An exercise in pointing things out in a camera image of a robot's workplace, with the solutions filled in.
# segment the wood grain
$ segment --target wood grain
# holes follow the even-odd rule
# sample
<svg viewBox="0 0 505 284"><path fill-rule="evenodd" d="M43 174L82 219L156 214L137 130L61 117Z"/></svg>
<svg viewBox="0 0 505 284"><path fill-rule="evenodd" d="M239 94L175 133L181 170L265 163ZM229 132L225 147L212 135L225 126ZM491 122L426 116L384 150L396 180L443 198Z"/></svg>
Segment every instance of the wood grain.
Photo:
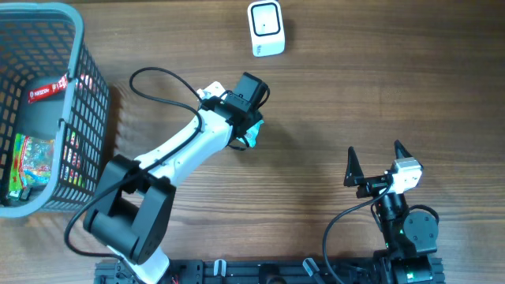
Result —
<svg viewBox="0 0 505 284"><path fill-rule="evenodd" d="M148 65L195 88L232 88L248 71L265 80L256 148L221 151L178 189L162 247L173 259L320 256L331 218L358 203L342 186L353 145L379 174L400 139L425 166L409 204L441 216L448 283L501 283L505 269L505 5L471 1L282 2L286 51L254 58L248 1L76 4L85 41L114 94L110 155L158 146L192 115L128 88ZM175 80L136 82L152 95L196 105ZM70 216L0 220L0 282L90 283L93 263L63 244ZM80 248L106 251L79 226ZM368 210L338 223L333 256L384 247Z"/></svg>

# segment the plastic basket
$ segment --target plastic basket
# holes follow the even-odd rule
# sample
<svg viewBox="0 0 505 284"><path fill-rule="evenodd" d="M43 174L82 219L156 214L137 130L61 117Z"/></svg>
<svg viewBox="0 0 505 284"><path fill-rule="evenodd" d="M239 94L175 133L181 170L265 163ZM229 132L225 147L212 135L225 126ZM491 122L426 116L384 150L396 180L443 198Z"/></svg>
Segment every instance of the plastic basket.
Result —
<svg viewBox="0 0 505 284"><path fill-rule="evenodd" d="M28 104L28 91L67 74L64 92ZM98 183L109 90L84 45L84 22L60 3L0 4L0 217L75 211ZM50 180L29 201L6 199L16 133L54 139Z"/></svg>

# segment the basket mesh side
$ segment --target basket mesh side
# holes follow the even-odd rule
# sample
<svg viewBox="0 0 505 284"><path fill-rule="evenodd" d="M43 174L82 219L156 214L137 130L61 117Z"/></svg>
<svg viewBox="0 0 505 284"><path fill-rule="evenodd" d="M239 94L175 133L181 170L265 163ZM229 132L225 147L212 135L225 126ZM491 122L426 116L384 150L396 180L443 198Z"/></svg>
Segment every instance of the basket mesh side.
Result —
<svg viewBox="0 0 505 284"><path fill-rule="evenodd" d="M75 28L70 21L0 18L0 178L8 184L14 129L24 86L67 71Z"/></svg>
<svg viewBox="0 0 505 284"><path fill-rule="evenodd" d="M98 184L110 96L84 44L77 72L59 183L43 209L75 210L93 196Z"/></svg>

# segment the wooden surface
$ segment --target wooden surface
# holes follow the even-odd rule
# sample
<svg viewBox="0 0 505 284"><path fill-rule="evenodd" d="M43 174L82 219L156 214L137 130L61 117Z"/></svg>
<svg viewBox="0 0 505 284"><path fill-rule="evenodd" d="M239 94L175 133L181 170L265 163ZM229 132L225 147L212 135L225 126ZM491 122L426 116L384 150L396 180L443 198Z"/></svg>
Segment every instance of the wooden surface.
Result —
<svg viewBox="0 0 505 284"><path fill-rule="evenodd" d="M501 283L505 269L505 6L472 1L282 1L286 51L254 58L248 1L76 4L114 94L109 154L158 146L192 117L138 98L129 75L171 69L195 88L248 71L271 98L256 148L224 150L178 189L162 247L173 259L321 256L324 228L361 200L342 186L353 145L380 174L400 139L425 166L410 205L440 213L448 283ZM152 73L152 95L196 106ZM63 244L70 215L0 220L0 282L90 283L94 263ZM106 249L81 226L72 240ZM334 227L332 256L371 256L383 238L360 210Z"/></svg>

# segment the red snack bar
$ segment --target red snack bar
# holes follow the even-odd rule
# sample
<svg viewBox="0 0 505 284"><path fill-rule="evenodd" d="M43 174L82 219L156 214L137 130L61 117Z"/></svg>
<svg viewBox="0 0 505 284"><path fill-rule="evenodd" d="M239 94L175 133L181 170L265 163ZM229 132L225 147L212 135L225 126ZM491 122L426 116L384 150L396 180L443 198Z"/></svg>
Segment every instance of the red snack bar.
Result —
<svg viewBox="0 0 505 284"><path fill-rule="evenodd" d="M69 82L67 81L65 75L58 81L58 83L48 84L35 90L31 90L28 96L28 103L34 103L57 94L59 91L65 90L68 83Z"/></svg>

